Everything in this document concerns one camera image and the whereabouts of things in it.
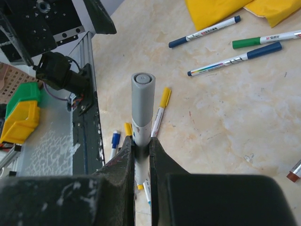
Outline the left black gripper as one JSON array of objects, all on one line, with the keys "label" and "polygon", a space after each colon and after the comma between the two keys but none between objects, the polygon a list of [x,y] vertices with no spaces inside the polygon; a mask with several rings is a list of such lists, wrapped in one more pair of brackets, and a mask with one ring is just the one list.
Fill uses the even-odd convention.
[{"label": "left black gripper", "polygon": [[[96,34],[116,34],[100,0],[84,0]],[[71,42],[84,32],[71,0],[2,0],[0,49],[12,65],[34,64],[33,57]]]}]

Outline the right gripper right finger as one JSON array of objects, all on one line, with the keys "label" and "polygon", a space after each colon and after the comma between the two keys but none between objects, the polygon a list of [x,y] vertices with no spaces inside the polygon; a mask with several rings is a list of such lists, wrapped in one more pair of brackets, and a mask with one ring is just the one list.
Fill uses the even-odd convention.
[{"label": "right gripper right finger", "polygon": [[154,226],[294,226],[278,183],[263,175],[191,174],[149,144]]}]

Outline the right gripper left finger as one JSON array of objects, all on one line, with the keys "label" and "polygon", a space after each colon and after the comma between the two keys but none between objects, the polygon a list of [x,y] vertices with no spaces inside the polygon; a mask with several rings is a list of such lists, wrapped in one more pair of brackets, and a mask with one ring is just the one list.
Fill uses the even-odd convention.
[{"label": "right gripper left finger", "polygon": [[0,181],[3,226],[133,226],[134,143],[92,175],[14,177]]}]

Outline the grey cap marker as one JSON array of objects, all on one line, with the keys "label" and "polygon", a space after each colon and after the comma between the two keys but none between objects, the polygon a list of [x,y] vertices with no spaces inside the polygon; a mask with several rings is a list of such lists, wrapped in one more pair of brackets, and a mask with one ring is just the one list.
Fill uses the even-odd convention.
[{"label": "grey cap marker", "polygon": [[156,78],[150,73],[135,73],[131,77],[132,127],[136,144],[135,180],[139,185],[148,176],[155,83]]}]

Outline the cyan cap marker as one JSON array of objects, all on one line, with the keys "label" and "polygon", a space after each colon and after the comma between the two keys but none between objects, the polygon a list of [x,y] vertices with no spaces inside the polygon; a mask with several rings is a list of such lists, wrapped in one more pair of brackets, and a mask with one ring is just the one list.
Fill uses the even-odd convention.
[{"label": "cyan cap marker", "polygon": [[151,206],[151,186],[148,180],[145,180],[145,182],[143,183],[143,187],[144,187],[147,202]]}]

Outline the blue cap whiteboard marker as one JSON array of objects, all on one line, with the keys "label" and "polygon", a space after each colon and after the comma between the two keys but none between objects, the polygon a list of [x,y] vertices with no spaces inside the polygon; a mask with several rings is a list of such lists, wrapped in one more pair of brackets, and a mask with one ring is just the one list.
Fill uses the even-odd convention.
[{"label": "blue cap whiteboard marker", "polygon": [[110,153],[109,160],[112,160],[115,157],[115,155],[117,154],[117,149],[118,149],[119,142],[120,142],[120,135],[121,135],[121,132],[118,130],[115,130],[112,134],[111,153]]}]

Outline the yellow cap silver marker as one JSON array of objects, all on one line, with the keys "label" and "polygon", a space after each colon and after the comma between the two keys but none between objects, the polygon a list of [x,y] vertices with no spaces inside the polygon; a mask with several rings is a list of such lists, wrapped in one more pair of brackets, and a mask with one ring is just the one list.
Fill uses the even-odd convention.
[{"label": "yellow cap silver marker", "polygon": [[[132,135],[133,135],[132,124],[131,124],[131,123],[128,123],[128,122],[125,122],[125,123],[124,123],[124,128],[125,128],[125,134],[126,134],[126,137],[127,137],[127,136],[130,136],[131,139],[133,140],[132,146],[134,147],[134,150],[133,150],[133,151],[134,151],[134,155],[135,155],[135,158],[136,158],[136,144],[135,144],[135,142],[134,142],[134,138],[132,137]],[[143,184],[141,184],[141,185],[137,184],[137,189],[138,189],[138,190],[143,190],[143,189],[144,189]]]}]

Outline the yellow cap short marker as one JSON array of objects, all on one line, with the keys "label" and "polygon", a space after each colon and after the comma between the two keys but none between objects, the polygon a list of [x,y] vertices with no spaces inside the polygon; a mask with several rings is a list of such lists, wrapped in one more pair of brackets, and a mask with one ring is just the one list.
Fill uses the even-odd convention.
[{"label": "yellow cap short marker", "polygon": [[155,118],[155,122],[151,131],[151,137],[156,137],[158,135],[159,132],[159,127],[163,118],[163,114],[164,114],[164,110],[167,107],[168,103],[169,103],[169,99],[170,99],[170,95],[171,95],[171,89],[168,87],[165,87],[163,90],[163,94],[161,97],[161,101],[160,101],[160,105],[156,114],[156,118]]}]

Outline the yellow green plastic bins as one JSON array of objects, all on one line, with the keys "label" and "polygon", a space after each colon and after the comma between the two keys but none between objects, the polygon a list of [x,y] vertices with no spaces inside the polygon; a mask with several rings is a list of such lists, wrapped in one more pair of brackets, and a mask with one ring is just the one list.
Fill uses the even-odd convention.
[{"label": "yellow green plastic bins", "polygon": [[40,120],[40,89],[37,82],[21,84],[7,104],[0,142],[23,144]]}]

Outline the navy cap white marker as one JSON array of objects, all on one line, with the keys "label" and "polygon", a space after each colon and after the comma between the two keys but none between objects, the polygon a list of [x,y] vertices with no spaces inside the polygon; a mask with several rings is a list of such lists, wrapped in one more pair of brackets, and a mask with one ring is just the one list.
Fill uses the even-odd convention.
[{"label": "navy cap white marker", "polygon": [[214,25],[212,25],[212,26],[210,26],[208,28],[205,28],[205,29],[200,30],[198,32],[195,32],[193,34],[190,34],[190,35],[184,36],[182,38],[179,38],[177,40],[171,41],[171,42],[169,42],[168,47],[169,48],[175,48],[175,47],[180,46],[180,45],[182,45],[184,43],[187,43],[189,41],[192,41],[192,40],[195,40],[197,38],[200,38],[200,37],[203,37],[205,35],[208,35],[210,33],[219,31],[219,30],[221,30],[223,28],[226,28],[228,26],[237,24],[240,21],[241,21],[241,17],[240,16],[232,17],[230,19],[227,19],[227,20],[222,21],[220,23],[214,24]]}]

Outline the green cap marker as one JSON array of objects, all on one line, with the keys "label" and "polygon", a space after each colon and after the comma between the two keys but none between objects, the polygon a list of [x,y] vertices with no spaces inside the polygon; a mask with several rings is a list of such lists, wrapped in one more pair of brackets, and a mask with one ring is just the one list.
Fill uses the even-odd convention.
[{"label": "green cap marker", "polygon": [[277,41],[284,41],[284,40],[294,40],[301,38],[301,31],[292,31],[292,32],[285,32],[280,34],[274,34],[269,36],[262,36],[262,37],[254,37],[249,39],[242,39],[242,40],[234,40],[232,42],[233,49],[238,48],[245,48],[251,46],[257,46]]}]

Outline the navy cap rainbow marker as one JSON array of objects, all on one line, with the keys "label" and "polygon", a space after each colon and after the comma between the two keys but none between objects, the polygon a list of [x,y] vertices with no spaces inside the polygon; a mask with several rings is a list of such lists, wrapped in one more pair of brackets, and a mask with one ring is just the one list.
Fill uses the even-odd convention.
[{"label": "navy cap rainbow marker", "polygon": [[257,48],[255,50],[246,52],[246,53],[241,54],[239,56],[235,56],[235,57],[232,57],[232,58],[229,58],[229,59],[226,59],[226,60],[222,60],[220,62],[216,62],[216,63],[210,64],[210,65],[200,67],[198,69],[188,71],[187,75],[189,77],[197,76],[197,75],[200,75],[200,74],[203,74],[203,73],[206,73],[206,72],[210,72],[210,71],[214,71],[214,70],[226,67],[226,66],[238,64],[238,63],[250,60],[250,59],[254,59],[254,58],[261,57],[261,56],[264,56],[264,55],[268,55],[268,54],[271,54],[271,53],[275,53],[275,52],[278,52],[280,50],[282,50],[282,45],[281,45],[280,42],[272,43],[272,44],[269,44],[265,47]]}]

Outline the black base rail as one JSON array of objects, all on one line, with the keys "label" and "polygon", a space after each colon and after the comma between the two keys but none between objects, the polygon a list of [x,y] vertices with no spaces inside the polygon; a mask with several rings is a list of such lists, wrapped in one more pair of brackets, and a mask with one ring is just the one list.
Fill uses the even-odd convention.
[{"label": "black base rail", "polygon": [[105,164],[94,69],[91,64],[86,64],[82,71],[89,87],[72,113],[73,144],[76,148],[72,156],[73,175],[93,174]]}]

